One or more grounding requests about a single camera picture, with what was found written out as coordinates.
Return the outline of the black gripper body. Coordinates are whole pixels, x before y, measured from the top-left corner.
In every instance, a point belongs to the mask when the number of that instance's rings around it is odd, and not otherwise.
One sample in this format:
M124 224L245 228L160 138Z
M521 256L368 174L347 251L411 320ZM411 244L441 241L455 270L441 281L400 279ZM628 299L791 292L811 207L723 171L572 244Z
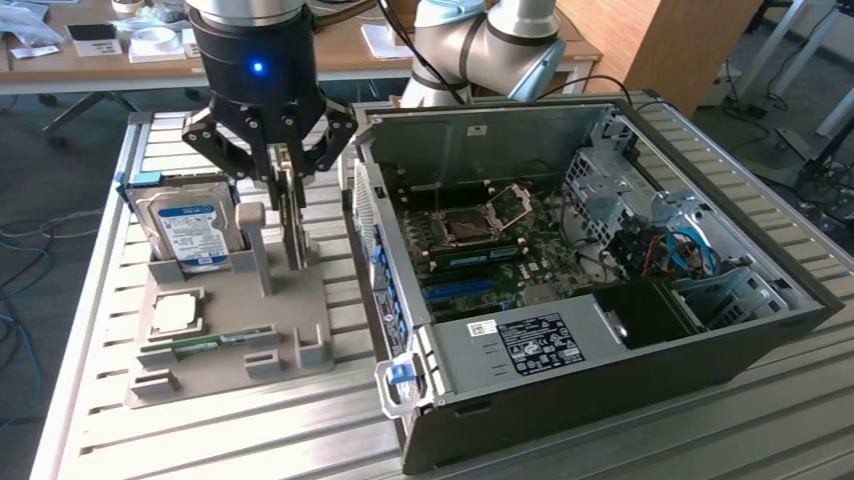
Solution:
M227 25L189 12L216 121L251 142L305 137L325 112L317 85L312 14L264 26Z

